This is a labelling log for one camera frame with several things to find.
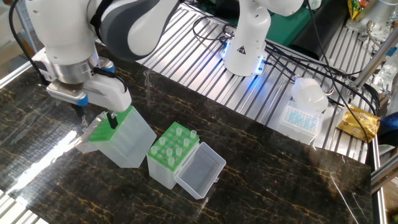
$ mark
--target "blue led light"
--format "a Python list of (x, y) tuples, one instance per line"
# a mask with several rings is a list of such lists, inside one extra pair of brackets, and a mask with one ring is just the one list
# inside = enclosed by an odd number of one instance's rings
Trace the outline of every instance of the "blue led light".
[(227, 43), (225, 44), (225, 49), (224, 49), (224, 51), (221, 53), (221, 58), (224, 58), (224, 57), (225, 57), (225, 53), (226, 53), (228, 47), (229, 47), (229, 41), (227, 41)]
[(261, 56), (261, 57), (259, 58), (258, 62), (257, 62), (257, 66), (256, 66), (255, 71), (256, 71), (256, 73), (258, 73), (258, 74), (261, 74), (261, 73), (262, 73), (262, 66), (261, 66), (261, 64), (262, 64), (262, 59), (263, 59), (263, 58), (264, 58), (264, 56)]

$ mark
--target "green pipette tip rack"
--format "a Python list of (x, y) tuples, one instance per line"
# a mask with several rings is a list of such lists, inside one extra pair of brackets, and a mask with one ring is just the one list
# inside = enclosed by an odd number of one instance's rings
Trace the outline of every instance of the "green pipette tip rack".
[(174, 122), (151, 147), (147, 156), (174, 172), (198, 142), (196, 131)]

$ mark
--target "laboratory equipment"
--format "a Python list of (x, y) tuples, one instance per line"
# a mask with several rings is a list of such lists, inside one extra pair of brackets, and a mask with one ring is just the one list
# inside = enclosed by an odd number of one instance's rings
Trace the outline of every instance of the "laboratory equipment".
[(323, 114), (289, 101), (280, 116), (277, 131), (296, 141), (310, 144), (321, 130)]
[(93, 120), (93, 122), (91, 122), (91, 124), (87, 128), (83, 128), (83, 134), (80, 136), (79, 140), (76, 142), (75, 148), (77, 148), (82, 153), (97, 151), (98, 149), (95, 148), (92, 145), (92, 143), (90, 143), (88, 138), (91, 136), (91, 134), (97, 128), (97, 126), (100, 124), (100, 122), (105, 118), (106, 118), (106, 112), (102, 112), (100, 115), (98, 115)]
[(329, 104), (326, 94), (313, 78), (296, 78), (292, 87), (292, 97), (300, 106), (317, 112), (326, 110)]
[(138, 168), (156, 139), (155, 132), (133, 107), (118, 113), (119, 125), (112, 129), (103, 118), (88, 138), (93, 149), (122, 168)]
[(226, 162), (196, 131), (174, 122), (147, 154), (149, 175), (172, 189), (176, 183), (195, 199), (205, 197)]
[(229, 40), (221, 56), (226, 69), (235, 75), (262, 74), (266, 58), (266, 36), (271, 25), (268, 9), (282, 16), (290, 16), (300, 9), (303, 0), (240, 1), (239, 22), (234, 38)]
[(398, 72), (398, 52), (396, 51), (391, 57), (388, 57), (385, 64), (381, 67), (377, 74), (382, 84), (392, 85), (392, 81)]
[(131, 104), (127, 88), (114, 75), (95, 70), (109, 72), (100, 65), (96, 38), (118, 58), (144, 58), (156, 48), (179, 4), (179, 0), (26, 1), (37, 36), (45, 45), (34, 60), (51, 82), (48, 93), (77, 106), (92, 103), (125, 111)]
[(346, 27), (370, 36), (375, 43), (385, 41), (390, 34), (390, 24), (387, 22), (397, 5), (398, 0), (372, 0), (353, 20), (348, 19)]

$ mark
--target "metal grating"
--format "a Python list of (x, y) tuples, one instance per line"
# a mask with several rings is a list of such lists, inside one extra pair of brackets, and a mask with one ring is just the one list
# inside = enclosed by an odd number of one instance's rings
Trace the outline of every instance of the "metal grating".
[[(193, 23), (202, 16), (201, 12), (181, 6), (167, 26), (158, 47), (138, 62), (238, 113), (276, 129), (284, 106), (291, 100), (290, 89), (293, 83), (275, 69), (275, 66), (268, 66), (262, 75), (251, 77), (239, 77), (227, 71), (220, 57), (223, 44), (214, 40), (198, 39), (193, 35)], [(201, 36), (214, 39), (223, 35), (222, 26), (223, 23), (219, 20), (205, 19), (195, 30)], [(363, 69), (369, 62), (371, 52), (377, 49), (374, 49), (373, 44), (358, 40), (358, 35), (344, 26), (336, 33), (326, 53), (335, 68), (351, 73)], [(285, 49), (285, 52), (293, 54), (289, 49)], [(315, 75), (284, 58), (279, 57), (278, 60), (295, 73), (316, 79), (325, 91), (332, 87), (331, 80)], [(268, 57), (267, 61), (276, 64), (272, 57)], [(317, 70), (323, 69), (309, 65)], [(281, 66), (277, 67), (290, 76)], [(351, 104), (370, 111), (359, 97)], [(367, 145), (335, 128), (338, 122), (336, 117), (340, 111), (341, 108), (332, 105), (325, 111), (322, 131), (312, 145), (365, 162)]]
[(43, 219), (26, 209), (23, 198), (14, 200), (0, 190), (1, 224), (48, 224)]

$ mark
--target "green tip holder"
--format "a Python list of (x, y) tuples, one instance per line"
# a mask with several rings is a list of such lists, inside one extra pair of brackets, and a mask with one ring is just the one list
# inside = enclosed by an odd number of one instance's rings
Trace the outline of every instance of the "green tip holder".
[(156, 139), (155, 132), (138, 111), (130, 106), (117, 113), (118, 126), (112, 129), (103, 119), (88, 138), (91, 145), (122, 168), (138, 168)]

